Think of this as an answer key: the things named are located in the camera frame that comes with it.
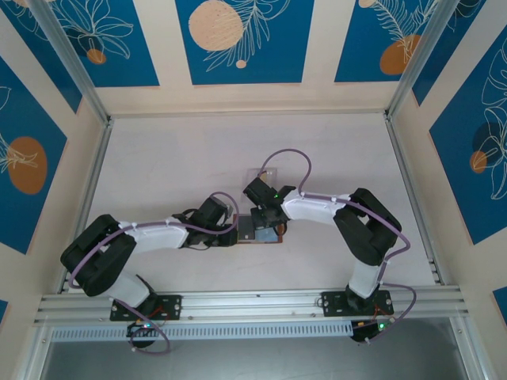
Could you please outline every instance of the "white floor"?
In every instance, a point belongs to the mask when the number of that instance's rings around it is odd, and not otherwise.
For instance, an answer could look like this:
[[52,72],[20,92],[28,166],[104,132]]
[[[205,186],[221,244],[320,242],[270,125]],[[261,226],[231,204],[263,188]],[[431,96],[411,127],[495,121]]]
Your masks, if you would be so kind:
[[[89,222],[104,213],[132,222],[163,219],[200,206],[218,190],[246,212],[247,170],[285,147],[310,155],[308,192],[368,188],[398,218],[413,248],[393,260],[386,281],[434,284],[380,114],[118,119]],[[297,185],[307,170],[305,160],[290,153],[270,167],[278,170],[277,187]],[[283,244],[168,249],[132,256],[126,268],[156,291],[240,291],[344,287],[353,262],[336,227],[290,222]]]

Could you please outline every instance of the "black mounting plate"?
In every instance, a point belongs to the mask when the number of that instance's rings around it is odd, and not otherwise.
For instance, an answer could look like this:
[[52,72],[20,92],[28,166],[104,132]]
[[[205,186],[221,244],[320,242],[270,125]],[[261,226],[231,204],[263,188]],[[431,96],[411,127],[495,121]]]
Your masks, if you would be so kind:
[[389,291],[377,291],[368,306],[357,311],[347,303],[345,291],[324,291],[321,293],[322,309],[324,317],[358,317],[363,315],[375,315],[375,306],[378,306],[385,314],[395,313]]
[[[160,296],[158,305],[161,306],[161,311],[153,314],[149,318],[152,321],[179,321],[181,314],[181,299],[180,295],[164,295]],[[111,307],[111,314],[109,315],[110,321],[130,322],[137,321],[139,317],[127,309],[125,309],[118,302],[114,301]]]

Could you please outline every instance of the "purple cable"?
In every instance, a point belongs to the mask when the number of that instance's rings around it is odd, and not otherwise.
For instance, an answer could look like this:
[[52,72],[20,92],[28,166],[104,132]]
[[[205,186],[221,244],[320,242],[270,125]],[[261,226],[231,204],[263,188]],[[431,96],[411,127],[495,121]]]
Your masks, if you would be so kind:
[[[217,195],[226,196],[227,198],[229,198],[229,200],[231,200],[231,202],[234,204],[234,208],[236,209],[236,214],[239,214],[238,204],[236,203],[236,201],[234,200],[234,198],[232,196],[230,196],[229,194],[227,194],[225,192],[214,192],[210,196],[217,196]],[[197,226],[192,226],[191,224],[186,224],[186,223],[178,223],[178,222],[170,222],[169,223],[169,226],[178,226],[178,227],[190,228],[192,230],[197,230],[197,231],[200,231],[200,232],[204,232],[206,234],[214,234],[214,235],[226,234],[227,232],[229,232],[232,229],[234,229],[237,225],[238,225],[238,218],[236,218],[233,221],[233,223],[232,223],[232,225],[230,227],[227,227],[225,230],[221,230],[221,231],[206,230],[205,228],[200,228],[200,227],[197,227]],[[146,222],[146,223],[140,223],[140,224],[138,224],[137,226],[135,226],[135,228],[136,229],[142,229],[142,228],[154,227],[154,226],[167,226],[167,223],[166,223],[165,220],[158,221],[158,222]],[[126,231],[133,230],[133,229],[134,229],[133,225],[126,226],[125,228],[122,228],[122,229],[114,232],[113,234],[110,234],[107,238],[105,238],[100,243],[98,243],[97,245],[95,245],[93,247],[93,249],[91,251],[89,251],[86,254],[86,256],[79,262],[79,264],[76,266],[76,268],[74,269],[74,271],[72,271],[71,277],[69,278],[69,287],[71,287],[72,289],[81,289],[81,287],[76,287],[74,285],[74,280],[76,278],[76,275],[79,273],[79,271],[81,271],[82,267],[85,266],[85,264],[88,262],[88,260],[95,253],[97,253],[100,248],[102,248],[104,245],[107,245],[112,239],[116,238],[117,236],[121,235],[122,233],[124,233]]]
[[[318,195],[306,194],[306,193],[304,194],[304,197],[306,197],[308,199],[311,199],[311,200],[331,200],[331,197],[329,197],[329,196],[318,196]],[[402,247],[400,249],[396,249],[393,253],[389,253],[388,255],[386,255],[384,257],[382,266],[380,267],[379,276],[377,277],[377,281],[380,281],[383,278],[384,273],[386,272],[387,262],[391,258],[399,255],[400,253],[404,253],[404,252],[406,252],[406,251],[408,251],[410,249],[410,241],[409,241],[409,239],[407,239],[406,236],[401,233],[401,231],[398,231],[386,219],[382,218],[380,215],[376,214],[375,212],[373,212],[371,210],[368,210],[366,207],[364,207],[364,206],[362,206],[362,205],[360,205],[360,204],[358,204],[356,202],[352,202],[351,200],[346,200],[346,199],[336,198],[336,202],[338,202],[338,203],[344,203],[344,204],[347,204],[349,206],[355,207],[356,209],[361,210],[364,213],[370,215],[372,218],[374,218],[378,222],[381,222],[383,225],[385,225],[386,228],[388,228],[393,234],[396,234],[396,236],[398,236],[400,239],[402,239],[403,242],[405,243],[404,247]]]
[[[278,155],[280,153],[284,153],[284,152],[294,152],[294,153],[297,153],[297,154],[301,154],[303,157],[305,157],[307,159],[307,162],[308,162],[308,171],[305,174],[305,176],[303,177],[303,179],[301,180],[301,182],[299,183],[298,193],[301,196],[306,197],[308,199],[312,199],[312,200],[329,200],[329,201],[333,201],[330,196],[319,196],[319,195],[316,195],[316,194],[306,194],[306,193],[303,193],[303,185],[305,184],[305,182],[307,181],[307,179],[308,179],[308,177],[310,176],[310,173],[311,173],[311,159],[308,157],[307,154],[305,154],[304,152],[302,152],[301,150],[298,150],[298,149],[287,148],[287,149],[277,150],[275,153],[271,154],[264,161],[264,164],[262,164],[261,170],[259,171],[259,173],[258,173],[257,176],[259,177],[262,174],[262,172],[264,171],[264,168],[266,167],[266,165],[268,165],[269,160],[271,160],[276,155]],[[404,252],[406,252],[406,251],[408,251],[410,249],[410,241],[409,241],[409,239],[407,239],[406,236],[403,235],[401,231],[399,231],[398,229],[396,229],[386,219],[382,218],[380,215],[376,214],[375,212],[373,212],[371,210],[368,210],[366,207],[364,207],[364,206],[362,206],[362,205],[360,205],[360,204],[358,204],[356,202],[353,202],[353,201],[350,201],[350,200],[346,200],[346,199],[336,198],[336,202],[344,203],[344,204],[347,204],[349,206],[355,207],[358,210],[363,211],[364,213],[366,213],[367,215],[371,216],[372,218],[374,218],[378,222],[382,223],[386,228],[388,228],[393,234],[396,234],[396,236],[398,236],[405,243],[404,247],[402,247],[400,249],[397,249],[393,253],[390,253],[390,254],[388,254],[388,255],[386,255],[384,257],[382,266],[380,267],[379,275],[377,277],[377,281],[380,283],[381,280],[382,280],[382,278],[383,278],[384,273],[386,272],[387,262],[391,258],[393,258],[393,257],[395,257],[395,256],[397,256],[397,255],[399,255],[401,253],[404,253]],[[403,289],[411,291],[412,294],[414,295],[414,297],[412,299],[412,302],[410,303],[409,307],[407,307],[406,310],[403,311],[403,313],[400,314],[399,318],[396,319],[396,321],[391,325],[391,327],[393,327],[394,325],[398,324],[398,322],[400,322],[412,310],[412,308],[414,307],[415,302],[417,301],[417,294],[416,294],[416,291],[412,287],[408,287],[407,285],[399,285],[399,284],[396,284],[396,283],[383,283],[383,285],[386,285],[386,286],[389,286],[389,287],[401,287]],[[376,337],[370,339],[369,342],[371,343],[372,341],[377,340],[382,335],[383,334],[377,335]]]
[[[299,149],[286,148],[286,149],[277,150],[275,153],[271,154],[268,158],[266,158],[266,160],[264,161],[264,164],[262,164],[261,170],[259,170],[259,173],[258,173],[257,176],[259,177],[262,174],[262,172],[264,172],[264,168],[266,167],[266,165],[268,165],[268,162],[273,157],[275,157],[276,155],[278,155],[280,153],[284,153],[284,152],[294,152],[294,153],[297,153],[297,154],[301,154],[303,157],[306,158],[306,160],[308,162],[307,173],[305,174],[305,176],[303,177],[303,179],[301,180],[301,182],[299,183],[299,186],[298,186],[298,192],[299,192],[299,194],[302,195],[302,196],[304,196],[304,197],[306,197],[306,198],[308,198],[308,199],[311,199],[311,200],[332,200],[330,196],[319,196],[319,195],[316,195],[316,194],[306,194],[306,193],[303,193],[303,185],[305,184],[305,182],[307,181],[308,177],[311,174],[311,159],[308,157],[308,155],[306,153],[302,152]],[[384,273],[386,271],[387,262],[391,258],[399,255],[400,253],[404,253],[404,252],[406,252],[406,251],[408,251],[410,249],[410,241],[409,241],[409,239],[407,239],[405,237],[405,235],[402,234],[401,231],[398,231],[386,219],[382,218],[380,215],[376,214],[375,212],[373,212],[371,210],[368,210],[366,207],[361,206],[360,204],[358,204],[356,202],[352,202],[352,201],[346,200],[346,199],[339,199],[339,198],[337,198],[336,202],[348,204],[349,206],[355,207],[358,210],[363,211],[367,215],[370,215],[372,218],[374,218],[375,220],[377,220],[377,221],[381,222],[383,225],[385,225],[386,228],[388,228],[393,234],[396,234],[396,236],[398,236],[405,243],[405,247],[397,249],[393,253],[390,253],[390,254],[388,254],[387,256],[384,257],[384,260],[383,260],[383,263],[382,263],[382,267],[380,268],[379,276],[377,278],[377,281],[380,281],[383,278],[383,275],[384,275]]]
[[[236,203],[236,201],[234,200],[234,198],[232,196],[230,196],[229,194],[227,194],[226,192],[214,192],[210,196],[226,196],[234,204],[234,208],[236,209],[236,214],[239,215],[238,204]],[[197,230],[197,231],[200,231],[200,232],[204,232],[206,234],[222,235],[222,234],[226,234],[227,232],[233,230],[237,225],[238,225],[238,218],[236,218],[233,221],[233,223],[232,223],[231,226],[229,226],[225,230],[221,230],[221,231],[207,230],[205,228],[201,228],[201,227],[198,227],[198,226],[192,226],[191,224],[186,224],[186,223],[170,222],[169,224],[167,224],[166,221],[140,223],[140,224],[136,225],[135,228],[136,229],[142,229],[142,228],[154,227],[154,226],[178,226],[178,227],[184,227],[184,228],[190,228],[190,229],[193,229],[193,230]],[[77,287],[77,286],[74,285],[74,280],[76,278],[76,275],[79,273],[79,271],[81,271],[82,267],[85,266],[85,264],[88,262],[88,260],[90,260],[91,257],[95,253],[97,253],[104,245],[107,245],[111,240],[113,240],[114,238],[118,237],[122,233],[124,233],[126,231],[129,231],[129,230],[133,230],[133,229],[134,229],[133,225],[126,226],[125,228],[119,229],[118,231],[110,234],[108,237],[106,237],[100,243],[98,243],[97,245],[95,245],[92,248],[92,250],[89,251],[86,254],[86,256],[83,257],[83,259],[79,262],[79,264],[76,266],[76,268],[74,269],[74,271],[72,271],[71,277],[69,278],[69,287],[71,287],[72,289],[81,289],[81,287]],[[167,337],[167,335],[154,322],[152,322],[148,317],[143,316],[135,308],[127,305],[125,302],[123,302],[123,301],[121,301],[119,299],[117,299],[116,301],[119,304],[121,304],[125,309],[131,311],[132,313],[134,313],[135,315],[137,315],[138,317],[140,317],[144,321],[146,321],[149,324],[153,325],[154,329],[164,338],[164,340],[167,343],[166,350],[161,351],[161,352],[148,352],[148,351],[143,351],[143,350],[136,349],[137,352],[142,352],[144,354],[149,354],[149,355],[165,355],[165,354],[169,353],[169,350],[170,350],[170,347],[169,347],[169,338]],[[134,344],[133,344],[134,336],[135,336],[135,334],[133,334],[131,336],[131,339],[130,339],[130,345],[133,348],[135,348]]]
[[162,338],[164,338],[164,340],[166,341],[166,349],[164,351],[156,351],[156,352],[151,352],[151,351],[144,351],[144,350],[139,350],[136,346],[134,346],[134,337],[139,333],[139,331],[143,331],[144,329],[139,329],[137,331],[135,331],[131,337],[130,337],[130,340],[129,340],[129,344],[132,346],[132,349],[135,350],[135,352],[140,352],[142,354],[147,354],[147,355],[166,355],[166,354],[169,354],[170,353],[170,342],[169,342],[169,338],[167,337],[167,335],[162,331],[162,329],[160,329],[160,327],[157,326],[156,323],[154,323],[150,318],[142,315],[139,311],[137,311],[136,309],[134,309],[133,307],[129,306],[127,303],[123,302],[123,301],[120,301],[119,299],[116,300],[117,303],[119,303],[120,305],[122,305],[125,309],[127,309],[128,311],[130,311],[131,313],[137,315],[139,318],[141,318],[143,321],[145,321],[147,324],[151,325],[151,328],[155,329],[155,331],[160,334],[160,336]]
[[[407,285],[400,285],[399,283],[383,283],[383,284],[385,286],[387,286],[387,287],[401,287],[402,289],[405,289],[407,291],[411,291],[412,295],[413,295],[412,302],[409,304],[409,307],[407,307],[403,311],[403,313],[401,313],[400,316],[398,318],[396,318],[396,320],[389,327],[389,329],[392,329],[393,327],[395,327],[414,308],[415,302],[417,301],[417,293],[416,293],[416,291],[412,287],[408,287]],[[367,324],[362,325],[362,326],[356,326],[356,327],[354,327],[354,329],[360,329],[362,327],[375,325],[376,323],[377,323],[376,321],[375,322],[372,321],[372,322],[367,323]],[[370,344],[371,342],[374,342],[374,341],[380,339],[380,337],[383,336],[383,335],[384,335],[383,333],[380,333],[379,335],[372,337],[371,339],[369,339],[365,343]]]
[[305,157],[307,159],[308,170],[307,170],[307,173],[305,174],[305,176],[303,177],[303,179],[301,180],[301,182],[299,183],[299,187],[298,187],[298,192],[301,193],[301,191],[303,189],[303,185],[307,181],[307,179],[311,173],[311,159],[308,157],[308,155],[306,153],[304,153],[303,151],[301,151],[299,149],[285,148],[285,149],[277,150],[275,153],[271,154],[268,158],[266,158],[266,160],[264,161],[264,164],[262,164],[261,170],[259,170],[259,173],[257,174],[257,177],[260,177],[262,175],[262,173],[264,172],[264,168],[266,167],[266,165],[268,165],[268,162],[273,157],[275,157],[276,155],[278,155],[280,153],[285,153],[285,152],[294,152],[294,153],[302,155],[303,157]]

